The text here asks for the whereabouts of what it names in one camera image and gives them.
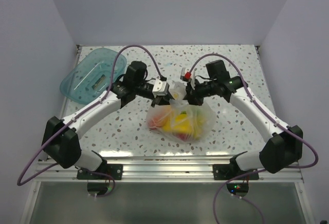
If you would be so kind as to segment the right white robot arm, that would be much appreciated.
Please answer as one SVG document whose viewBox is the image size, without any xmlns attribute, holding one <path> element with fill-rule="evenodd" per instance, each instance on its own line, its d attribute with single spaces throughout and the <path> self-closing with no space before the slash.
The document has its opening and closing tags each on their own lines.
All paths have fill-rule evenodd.
<svg viewBox="0 0 329 224">
<path fill-rule="evenodd" d="M 181 79 L 187 82 L 185 100 L 202 105 L 205 97 L 224 98 L 252 123 L 265 141 L 260 151 L 242 152 L 230 159 L 228 174 L 231 177 L 241 179 L 256 169 L 274 174 L 301 159 L 303 131 L 300 127 L 289 126 L 259 103 L 241 76 L 230 76 L 224 61 L 208 63 L 206 69 L 209 80 L 202 83 L 196 80 L 194 73 L 181 73 Z"/>
</svg>

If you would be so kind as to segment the yellow fake banana bunch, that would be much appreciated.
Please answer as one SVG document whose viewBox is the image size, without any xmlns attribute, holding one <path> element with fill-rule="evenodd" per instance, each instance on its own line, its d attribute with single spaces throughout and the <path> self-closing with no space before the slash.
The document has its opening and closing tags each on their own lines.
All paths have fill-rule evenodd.
<svg viewBox="0 0 329 224">
<path fill-rule="evenodd" d="M 196 120 L 189 118 L 186 114 L 180 114 L 175 118 L 169 118 L 166 124 L 161 127 L 161 130 L 182 141 L 197 140 L 202 135 L 202 130 Z"/>
</svg>

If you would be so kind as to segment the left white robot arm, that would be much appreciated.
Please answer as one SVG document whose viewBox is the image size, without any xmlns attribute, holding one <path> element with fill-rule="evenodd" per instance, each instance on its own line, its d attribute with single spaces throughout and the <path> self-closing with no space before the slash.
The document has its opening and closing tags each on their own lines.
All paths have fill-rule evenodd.
<svg viewBox="0 0 329 224">
<path fill-rule="evenodd" d="M 165 77 L 154 83 L 145 80 L 147 66 L 133 61 L 126 73 L 118 77 L 97 99 L 78 112 L 62 119 L 50 118 L 46 123 L 42 150 L 58 165 L 87 169 L 95 179 L 106 175 L 105 160 L 96 152 L 84 151 L 79 140 L 106 116 L 115 113 L 132 102 L 137 96 L 152 100 L 152 105 L 167 105 L 172 95 Z"/>
</svg>

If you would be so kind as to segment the clear plastic bag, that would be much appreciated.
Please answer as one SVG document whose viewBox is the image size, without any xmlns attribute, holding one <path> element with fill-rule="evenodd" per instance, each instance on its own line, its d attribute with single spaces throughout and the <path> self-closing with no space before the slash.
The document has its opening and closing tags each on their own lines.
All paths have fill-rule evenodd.
<svg viewBox="0 0 329 224">
<path fill-rule="evenodd" d="M 173 100 L 168 105 L 150 107 L 146 117 L 149 129 L 178 142 L 194 142 L 206 137 L 212 130 L 216 115 L 204 102 L 201 106 L 191 105 L 184 100 L 183 83 L 175 82 L 169 89 Z"/>
</svg>

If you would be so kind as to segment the red orange fake mango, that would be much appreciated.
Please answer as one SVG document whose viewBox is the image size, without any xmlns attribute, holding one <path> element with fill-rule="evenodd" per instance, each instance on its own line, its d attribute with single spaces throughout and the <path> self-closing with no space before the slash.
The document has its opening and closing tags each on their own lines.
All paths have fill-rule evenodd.
<svg viewBox="0 0 329 224">
<path fill-rule="evenodd" d="M 161 128 L 166 124 L 168 118 L 169 118 L 169 116 L 165 115 L 165 114 L 154 115 L 148 121 L 148 126 L 150 129 Z"/>
</svg>

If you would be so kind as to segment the blue plastic fruit tray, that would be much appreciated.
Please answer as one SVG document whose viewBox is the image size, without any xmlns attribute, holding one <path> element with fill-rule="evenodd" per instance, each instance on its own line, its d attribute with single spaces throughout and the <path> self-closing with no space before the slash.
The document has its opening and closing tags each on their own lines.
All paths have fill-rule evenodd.
<svg viewBox="0 0 329 224">
<path fill-rule="evenodd" d="M 92 50 L 62 81 L 60 92 L 79 104 L 88 104 L 108 87 L 110 78 L 116 80 L 125 73 L 127 60 L 120 55 L 115 70 L 112 66 L 117 52 L 99 48 Z"/>
</svg>

